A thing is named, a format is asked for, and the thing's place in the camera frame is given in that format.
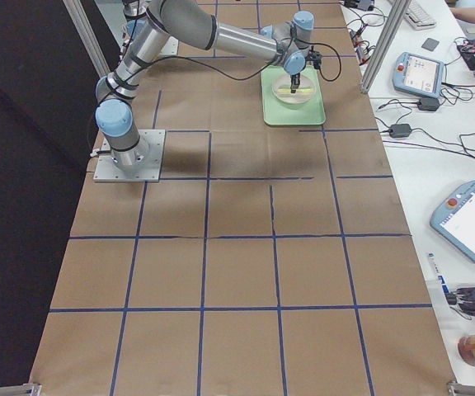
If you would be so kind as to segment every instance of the metal post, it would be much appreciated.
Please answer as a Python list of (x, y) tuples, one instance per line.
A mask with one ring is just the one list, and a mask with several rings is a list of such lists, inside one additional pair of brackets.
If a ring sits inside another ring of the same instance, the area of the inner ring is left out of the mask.
[(450, 396), (475, 396), (475, 386), (465, 386), (458, 384), (457, 382), (450, 382), (448, 386)]
[(95, 66), (98, 77), (107, 75), (110, 70), (106, 62), (106, 57), (102, 53), (95, 32), (91, 28), (91, 24), (87, 19), (86, 12), (80, 3), (80, 0), (63, 0), (63, 4), (65, 4), (67, 11), (76, 26), (76, 30), (82, 39), (83, 45), (86, 47), (89, 58), (91, 58), (92, 64)]
[(21, 386), (6, 386), (0, 388), (0, 396), (40, 396), (41, 385), (24, 384)]
[(375, 50), (369, 59), (368, 68), (362, 77), (362, 82), (360, 83), (360, 91), (362, 93), (369, 92), (371, 84), (373, 84), (373, 81), (380, 70), (380, 65), (384, 61), (384, 57), (388, 52), (388, 48), (392, 44), (395, 33), (397, 33), (397, 30), (402, 23), (404, 14), (410, 6), (410, 1), (411, 0), (395, 0), (393, 2), (392, 10), (389, 12), (388, 19), (384, 24), (379, 41), (377, 41)]

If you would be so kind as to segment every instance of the emergency stop button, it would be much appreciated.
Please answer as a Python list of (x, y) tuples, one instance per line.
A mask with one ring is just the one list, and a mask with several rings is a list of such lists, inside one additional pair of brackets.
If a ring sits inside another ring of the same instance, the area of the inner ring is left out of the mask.
[(456, 200), (455, 198), (450, 198), (449, 200), (446, 201), (446, 205), (449, 208), (454, 208), (457, 204), (458, 204), (458, 200)]

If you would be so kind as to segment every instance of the pen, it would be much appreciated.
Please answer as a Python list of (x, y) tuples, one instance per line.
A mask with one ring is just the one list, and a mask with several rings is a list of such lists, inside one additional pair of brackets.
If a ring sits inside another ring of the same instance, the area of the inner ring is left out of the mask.
[(437, 263), (435, 262), (435, 254), (434, 253), (428, 253), (428, 262), (434, 267), (435, 274), (437, 275), (437, 279), (440, 280), (441, 286), (443, 287), (443, 291), (445, 293), (449, 293), (449, 288), (446, 285), (446, 282), (444, 281), (443, 274), (441, 274), (441, 271), (439, 270), (439, 267), (437, 266)]

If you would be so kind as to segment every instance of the tiled table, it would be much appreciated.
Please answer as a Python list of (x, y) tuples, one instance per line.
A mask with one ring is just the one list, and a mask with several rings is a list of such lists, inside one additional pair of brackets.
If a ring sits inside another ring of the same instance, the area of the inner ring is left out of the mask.
[(167, 130), (162, 180), (95, 184), (90, 163), (31, 380), (47, 396), (444, 395), (453, 375), (340, 5), (202, 7), (254, 31), (313, 12), (313, 39), (342, 55), (321, 85), (327, 121), (265, 125), (259, 77), (149, 70), (134, 113)]

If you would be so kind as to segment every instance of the green tray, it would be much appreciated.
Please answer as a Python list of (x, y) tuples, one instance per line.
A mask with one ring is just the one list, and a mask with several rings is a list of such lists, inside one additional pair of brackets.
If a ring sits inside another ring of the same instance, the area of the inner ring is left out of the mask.
[(261, 72), (261, 96), (263, 100), (263, 120), (268, 125), (321, 125), (326, 121), (323, 110), (322, 93), (317, 71), (307, 67), (302, 74), (310, 78), (316, 86), (317, 93), (306, 103), (290, 105), (282, 102), (272, 93), (272, 83), (285, 73), (279, 66), (269, 66)]

